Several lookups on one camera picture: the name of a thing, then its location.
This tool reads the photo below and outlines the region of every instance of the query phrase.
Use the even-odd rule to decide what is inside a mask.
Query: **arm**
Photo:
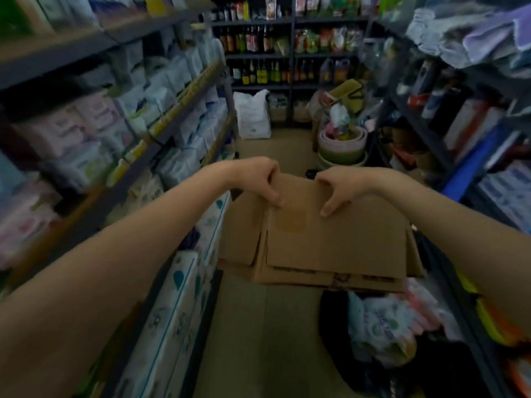
[[[424,187],[400,172],[380,167],[333,168],[317,175],[334,194],[322,210],[375,193],[399,209],[421,232],[531,336],[531,237]]]
[[[0,303],[0,396],[69,397],[203,212],[230,188],[280,205],[267,158],[215,163],[64,254]]]

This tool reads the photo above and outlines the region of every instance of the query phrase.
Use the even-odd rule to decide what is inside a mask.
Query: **folded cardboard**
[[[285,206],[243,193],[223,221],[218,267],[256,283],[401,292],[421,262],[406,219],[364,196],[324,219],[330,186],[280,173],[272,186]]]

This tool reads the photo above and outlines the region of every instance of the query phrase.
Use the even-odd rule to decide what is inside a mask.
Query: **white plastic bag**
[[[267,89],[256,93],[234,93],[234,104],[238,117],[238,131],[242,138],[271,138],[271,123],[267,109]]]

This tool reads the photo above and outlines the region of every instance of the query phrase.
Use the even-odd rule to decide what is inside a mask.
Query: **floor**
[[[309,130],[238,140],[241,158],[266,155],[283,172],[315,167]],[[353,398],[317,331],[321,290],[264,286],[224,274],[194,398]]]

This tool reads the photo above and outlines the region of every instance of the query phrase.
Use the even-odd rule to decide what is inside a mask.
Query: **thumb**
[[[284,199],[282,196],[274,190],[269,183],[265,183],[260,189],[260,194],[271,204],[276,205],[277,207],[282,208],[284,206]]]
[[[327,218],[342,204],[342,199],[337,193],[333,193],[328,201],[326,201],[321,210],[321,216]]]

